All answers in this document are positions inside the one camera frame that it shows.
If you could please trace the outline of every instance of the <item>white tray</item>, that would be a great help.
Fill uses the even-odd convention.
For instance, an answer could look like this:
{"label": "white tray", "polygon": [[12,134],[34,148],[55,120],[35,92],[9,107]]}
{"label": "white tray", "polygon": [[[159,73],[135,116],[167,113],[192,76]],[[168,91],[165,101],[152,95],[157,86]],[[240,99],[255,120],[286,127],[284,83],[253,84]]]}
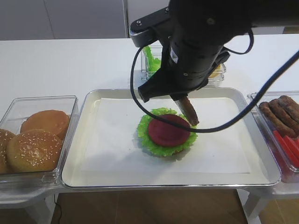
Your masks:
{"label": "white tray", "polygon": [[[198,112],[198,128],[221,125],[247,104],[230,88],[204,88],[189,98]],[[151,99],[147,109],[170,107],[168,97]],[[217,133],[198,134],[190,149],[159,158],[144,149],[136,135],[143,112],[129,90],[96,90],[86,96],[62,171],[70,188],[142,186],[272,185],[280,171],[253,117]]]}

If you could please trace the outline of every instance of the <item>clear plastic container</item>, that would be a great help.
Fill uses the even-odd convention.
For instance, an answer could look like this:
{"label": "clear plastic container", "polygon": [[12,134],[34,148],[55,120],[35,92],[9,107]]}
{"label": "clear plastic container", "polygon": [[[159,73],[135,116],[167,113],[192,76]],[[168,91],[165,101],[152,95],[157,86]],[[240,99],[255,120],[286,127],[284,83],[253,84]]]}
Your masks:
{"label": "clear plastic container", "polygon": [[[150,45],[151,54],[154,59],[161,60],[162,58],[162,46],[159,45]],[[142,80],[148,80],[156,71],[150,71],[149,61],[146,57],[144,51],[141,53],[141,71],[142,71]],[[224,73],[226,72],[226,67],[224,64],[221,64],[209,77],[209,82],[206,87],[217,87],[224,80]]]}
{"label": "clear plastic container", "polygon": [[45,110],[63,111],[70,117],[56,168],[52,171],[0,174],[0,189],[47,187],[59,184],[59,174],[66,160],[79,119],[76,96],[16,98],[2,118],[0,128],[19,134],[22,123],[29,116]]}
{"label": "clear plastic container", "polygon": [[[261,102],[270,102],[273,99],[277,99],[282,95],[291,97],[296,102],[299,102],[299,91],[277,91],[266,93],[258,105]],[[256,96],[256,93],[249,95],[250,100]],[[258,105],[252,110],[252,114],[258,124],[268,147],[271,149],[273,156],[275,157],[281,172],[282,181],[286,183],[298,183],[299,182],[299,168],[295,167],[289,157],[285,154],[284,150],[280,146],[277,139],[274,137],[273,131],[275,131],[274,125],[262,114]]]}

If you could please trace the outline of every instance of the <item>white table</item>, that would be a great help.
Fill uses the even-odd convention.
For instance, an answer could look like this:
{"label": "white table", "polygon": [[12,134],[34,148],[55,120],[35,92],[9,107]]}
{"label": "white table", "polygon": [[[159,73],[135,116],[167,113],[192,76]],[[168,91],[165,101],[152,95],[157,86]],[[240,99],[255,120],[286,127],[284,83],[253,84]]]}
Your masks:
{"label": "white table", "polygon": [[[299,35],[259,35],[250,53],[232,55],[223,87],[233,87],[245,96],[263,83],[299,48]],[[242,51],[249,38],[234,38],[227,47]],[[82,106],[85,95],[95,89],[126,89],[129,71],[137,49],[130,39],[42,40],[0,42],[0,117],[14,98],[76,95]],[[270,91],[298,90],[299,63],[292,66]],[[299,195],[299,184],[280,183],[274,187],[253,189],[244,208],[253,220],[265,205],[262,198],[286,198]],[[64,192],[49,190],[0,191],[0,207],[24,207],[48,195]]]}

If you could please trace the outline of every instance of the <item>bun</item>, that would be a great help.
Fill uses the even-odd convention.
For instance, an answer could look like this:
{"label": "bun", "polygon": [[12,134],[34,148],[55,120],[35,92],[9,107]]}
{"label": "bun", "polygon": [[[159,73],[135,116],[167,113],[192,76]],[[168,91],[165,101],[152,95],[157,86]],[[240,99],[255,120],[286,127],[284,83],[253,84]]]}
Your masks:
{"label": "bun", "polygon": [[0,129],[0,174],[9,173],[10,168],[7,162],[6,148],[9,141],[15,136],[10,131]]}
{"label": "bun", "polygon": [[7,160],[16,172],[50,171],[58,162],[62,141],[44,130],[16,135],[7,146]]}
{"label": "bun", "polygon": [[70,118],[63,111],[40,111],[31,115],[21,126],[21,133],[43,129],[57,135],[61,140],[64,139]]}

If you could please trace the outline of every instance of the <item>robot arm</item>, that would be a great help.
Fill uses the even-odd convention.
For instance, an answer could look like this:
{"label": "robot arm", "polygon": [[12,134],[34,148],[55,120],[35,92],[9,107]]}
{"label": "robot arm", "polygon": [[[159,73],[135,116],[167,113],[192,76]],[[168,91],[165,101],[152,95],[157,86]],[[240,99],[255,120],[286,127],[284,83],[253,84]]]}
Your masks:
{"label": "robot arm", "polygon": [[170,95],[189,121],[196,120],[193,108],[183,102],[228,60],[229,50],[223,45],[245,33],[253,41],[252,27],[299,25],[298,9],[297,0],[170,0],[168,7],[130,27],[135,46],[157,40],[163,46],[161,68],[138,88],[139,95],[144,102]]}

